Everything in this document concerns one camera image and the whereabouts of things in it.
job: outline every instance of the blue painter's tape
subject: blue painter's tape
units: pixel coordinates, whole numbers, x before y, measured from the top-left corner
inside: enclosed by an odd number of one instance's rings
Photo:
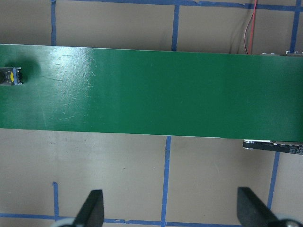
[[[300,11],[301,11],[301,0],[296,1],[296,7],[294,12],[294,23],[293,23],[293,30],[292,30],[292,38],[290,42],[290,53],[294,53],[295,51],[295,44],[297,41],[297,33],[298,33],[298,27],[299,27],[299,17],[300,17]]]
[[[209,7],[234,7],[243,9],[253,9],[254,4],[251,3],[235,3],[220,1],[193,1],[193,0],[73,0],[73,1],[99,1],[112,3],[133,3],[146,5],[179,5],[179,6],[209,6]],[[258,9],[278,10],[278,11],[295,11],[295,6],[282,5],[264,5],[258,4]]]
[[[56,0],[51,0],[51,44],[52,46],[57,45],[57,31],[56,31]]]
[[[32,219],[54,220],[54,216],[50,216],[50,215],[37,215],[37,214],[7,214],[7,213],[0,213],[0,218],[32,218]]]
[[[280,159],[280,152],[276,152],[275,153],[274,165],[273,165],[273,172],[271,174],[268,201],[267,201],[267,207],[269,209],[271,209],[271,205],[272,205],[272,202],[273,202],[275,184],[276,184],[276,174],[278,172],[278,166],[279,166],[279,159]]]
[[[177,227],[241,227],[238,225],[203,224],[203,223],[186,223],[186,222],[167,222],[166,225],[177,226]]]
[[[161,227],[166,226],[165,219],[166,219],[167,194],[168,194],[168,190],[169,190],[170,146],[171,146],[171,136],[167,136],[166,137],[166,144],[165,144],[165,162],[164,162],[164,180],[163,180],[162,210],[161,210]]]
[[[178,28],[179,28],[179,12],[180,12],[180,6],[175,5],[174,22],[173,22],[173,28],[172,28],[172,41],[171,41],[171,50],[172,51],[177,51]]]
[[[59,190],[58,183],[53,182],[53,210],[55,220],[59,219]]]

